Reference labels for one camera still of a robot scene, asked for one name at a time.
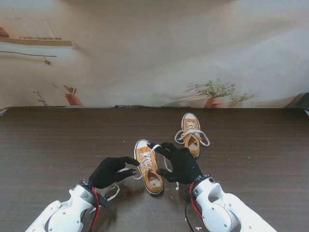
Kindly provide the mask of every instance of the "table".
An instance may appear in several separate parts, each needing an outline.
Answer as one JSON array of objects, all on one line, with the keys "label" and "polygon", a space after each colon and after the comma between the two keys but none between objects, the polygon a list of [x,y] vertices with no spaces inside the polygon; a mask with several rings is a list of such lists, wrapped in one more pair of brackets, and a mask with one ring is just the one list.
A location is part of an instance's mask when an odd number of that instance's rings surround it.
[{"label": "table", "polygon": [[[212,174],[277,231],[307,230],[309,117],[302,110],[16,107],[0,118],[1,231],[24,231],[49,203],[68,200],[68,190],[105,157],[133,156],[137,140],[173,143],[186,112],[198,117],[211,142],[198,158],[203,174]],[[161,155],[157,162],[164,167]],[[189,231],[187,186],[176,191],[164,181],[164,194],[154,198],[141,180],[119,184],[95,232]],[[110,188],[101,192],[112,195]],[[192,206],[188,215],[193,227],[203,227]],[[92,217],[86,214],[83,231]]]}]

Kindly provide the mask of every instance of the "printed backdrop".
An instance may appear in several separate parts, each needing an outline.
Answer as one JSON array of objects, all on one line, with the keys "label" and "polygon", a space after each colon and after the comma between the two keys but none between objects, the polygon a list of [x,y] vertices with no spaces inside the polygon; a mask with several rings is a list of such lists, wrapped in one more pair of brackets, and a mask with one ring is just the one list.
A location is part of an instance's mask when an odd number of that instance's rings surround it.
[{"label": "printed backdrop", "polygon": [[309,1],[1,0],[0,108],[284,107],[309,90],[308,38]]}]

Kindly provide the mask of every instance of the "tan canvas sneaker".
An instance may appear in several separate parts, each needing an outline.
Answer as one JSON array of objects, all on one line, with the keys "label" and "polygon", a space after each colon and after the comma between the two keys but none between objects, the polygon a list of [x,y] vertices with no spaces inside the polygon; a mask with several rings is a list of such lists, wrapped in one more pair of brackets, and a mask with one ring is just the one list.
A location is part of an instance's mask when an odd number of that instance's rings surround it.
[{"label": "tan canvas sneaker", "polygon": [[[203,135],[207,141],[205,144],[200,135]],[[182,129],[175,135],[175,141],[179,144],[184,144],[184,147],[190,149],[190,152],[194,158],[197,158],[200,153],[200,144],[209,146],[210,142],[204,132],[200,130],[200,124],[197,117],[192,113],[186,113],[182,119]]]},{"label": "tan canvas sneaker", "polygon": [[141,139],[136,143],[134,158],[140,162],[138,169],[142,175],[148,193],[151,196],[158,196],[162,193],[163,181],[161,176],[156,173],[158,165],[155,159],[155,152],[151,152],[147,143],[148,141],[145,139]]}]

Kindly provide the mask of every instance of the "shelf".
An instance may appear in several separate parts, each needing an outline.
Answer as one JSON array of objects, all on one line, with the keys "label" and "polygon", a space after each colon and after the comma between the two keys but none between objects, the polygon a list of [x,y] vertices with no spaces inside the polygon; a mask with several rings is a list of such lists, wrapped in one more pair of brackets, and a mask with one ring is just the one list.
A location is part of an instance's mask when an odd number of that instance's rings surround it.
[{"label": "shelf", "polygon": [[74,47],[70,40],[21,40],[0,37],[0,43],[29,45],[29,46],[54,46],[54,47]]}]

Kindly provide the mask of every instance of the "flower pot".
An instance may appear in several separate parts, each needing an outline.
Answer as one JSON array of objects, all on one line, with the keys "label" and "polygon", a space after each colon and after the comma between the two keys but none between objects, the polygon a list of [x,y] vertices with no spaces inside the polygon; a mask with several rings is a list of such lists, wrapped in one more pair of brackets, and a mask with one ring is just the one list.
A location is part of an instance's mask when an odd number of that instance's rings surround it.
[{"label": "flower pot", "polygon": [[226,108],[226,104],[224,103],[212,104],[210,108]]},{"label": "flower pot", "polygon": [[70,105],[82,105],[81,101],[75,95],[67,95],[66,96]]},{"label": "flower pot", "polygon": [[241,108],[243,105],[243,102],[242,101],[231,101],[228,103],[228,107],[229,108]]},{"label": "flower pot", "polygon": [[0,37],[10,37],[9,34],[2,27],[0,27]]},{"label": "flower pot", "polygon": [[210,97],[207,99],[204,108],[210,108],[213,104],[221,104],[225,100],[224,97]]}]

